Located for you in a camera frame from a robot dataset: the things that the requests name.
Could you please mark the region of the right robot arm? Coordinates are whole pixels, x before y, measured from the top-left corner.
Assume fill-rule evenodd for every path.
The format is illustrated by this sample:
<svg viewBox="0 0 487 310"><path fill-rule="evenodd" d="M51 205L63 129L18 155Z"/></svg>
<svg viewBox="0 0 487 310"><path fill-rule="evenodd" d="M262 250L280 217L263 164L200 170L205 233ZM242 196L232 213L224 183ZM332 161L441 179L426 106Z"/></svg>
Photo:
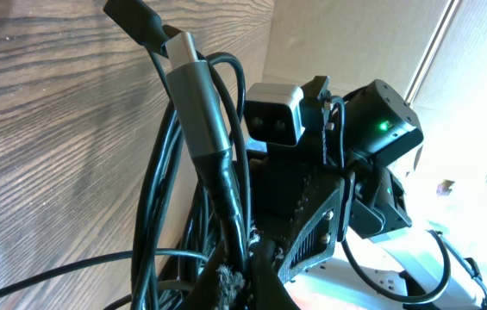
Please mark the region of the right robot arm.
<svg viewBox="0 0 487 310"><path fill-rule="evenodd" d="M254 84L243 109L254 309L294 309L289 288L362 307L487 309L474 259L434 229L416 231L390 165L420 145L416 113L386 82L344 96L317 76Z"/></svg>

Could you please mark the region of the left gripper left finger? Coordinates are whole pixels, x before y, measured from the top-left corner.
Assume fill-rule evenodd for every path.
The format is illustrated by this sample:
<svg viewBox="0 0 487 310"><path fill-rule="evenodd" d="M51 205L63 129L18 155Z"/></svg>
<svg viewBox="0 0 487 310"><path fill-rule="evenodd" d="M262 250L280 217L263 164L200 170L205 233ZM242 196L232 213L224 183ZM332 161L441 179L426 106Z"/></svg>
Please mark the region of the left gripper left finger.
<svg viewBox="0 0 487 310"><path fill-rule="evenodd" d="M184 310L228 310L236 306L245 287L244 276L228 264L221 241L199 276L194 288L182 302Z"/></svg>

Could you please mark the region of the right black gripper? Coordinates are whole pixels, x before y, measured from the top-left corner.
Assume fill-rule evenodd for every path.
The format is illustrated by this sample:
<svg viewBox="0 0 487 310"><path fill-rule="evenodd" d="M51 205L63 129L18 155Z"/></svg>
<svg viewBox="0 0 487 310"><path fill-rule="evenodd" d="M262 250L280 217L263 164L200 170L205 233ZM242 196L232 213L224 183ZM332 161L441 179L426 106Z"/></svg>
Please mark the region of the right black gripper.
<svg viewBox="0 0 487 310"><path fill-rule="evenodd" d="M284 258L276 262L283 283L331 257L346 231L346 107L329 84L329 77L315 76L298 85L304 132L295 146L259 141L265 150L248 156L254 222L284 240Z"/></svg>

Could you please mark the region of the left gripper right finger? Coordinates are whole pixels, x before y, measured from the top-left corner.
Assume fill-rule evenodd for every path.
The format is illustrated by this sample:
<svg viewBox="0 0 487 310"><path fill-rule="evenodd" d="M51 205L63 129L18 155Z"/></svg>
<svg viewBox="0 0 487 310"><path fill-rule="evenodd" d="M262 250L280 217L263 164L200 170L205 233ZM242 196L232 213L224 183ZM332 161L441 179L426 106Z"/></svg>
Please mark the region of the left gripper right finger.
<svg viewBox="0 0 487 310"><path fill-rule="evenodd" d="M248 307L252 310L299 310L272 266L275 243L261 238L250 250Z"/></svg>

